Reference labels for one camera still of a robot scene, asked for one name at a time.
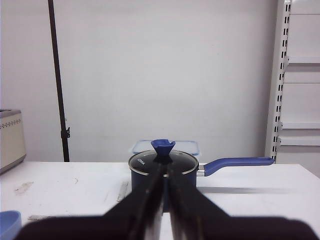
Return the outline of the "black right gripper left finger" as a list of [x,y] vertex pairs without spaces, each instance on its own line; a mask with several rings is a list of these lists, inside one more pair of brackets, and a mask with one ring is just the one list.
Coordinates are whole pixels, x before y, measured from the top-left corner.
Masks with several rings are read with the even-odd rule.
[[164,202],[163,174],[158,163],[129,195],[103,215],[49,217],[25,225],[17,240],[159,239]]

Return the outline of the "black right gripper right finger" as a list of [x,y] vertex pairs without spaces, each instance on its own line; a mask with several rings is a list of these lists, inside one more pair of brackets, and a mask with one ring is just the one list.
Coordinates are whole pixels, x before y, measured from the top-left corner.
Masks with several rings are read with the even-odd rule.
[[230,216],[169,165],[167,192],[175,240],[318,239],[312,228],[300,220]]

